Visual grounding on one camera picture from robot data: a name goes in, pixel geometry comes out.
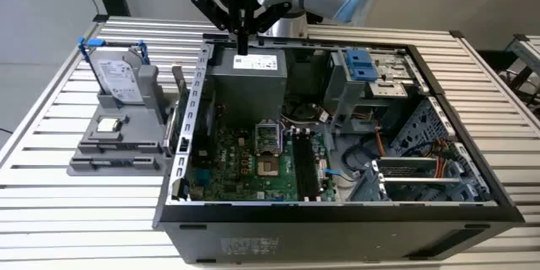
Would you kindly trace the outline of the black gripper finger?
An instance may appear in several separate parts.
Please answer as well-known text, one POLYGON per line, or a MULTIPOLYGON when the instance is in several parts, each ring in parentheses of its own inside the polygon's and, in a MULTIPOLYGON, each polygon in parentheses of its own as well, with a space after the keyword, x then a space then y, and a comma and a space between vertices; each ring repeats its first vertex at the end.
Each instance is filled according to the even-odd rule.
POLYGON ((270 8, 255 16, 256 5, 252 3, 246 8, 246 44, 250 42, 252 35, 264 33, 278 20, 291 10, 291 2, 278 3, 270 6, 270 8))
POLYGON ((191 0, 211 23, 236 36, 236 49, 239 55, 247 54, 247 34, 242 26, 240 10, 231 5, 224 11, 215 0, 191 0))

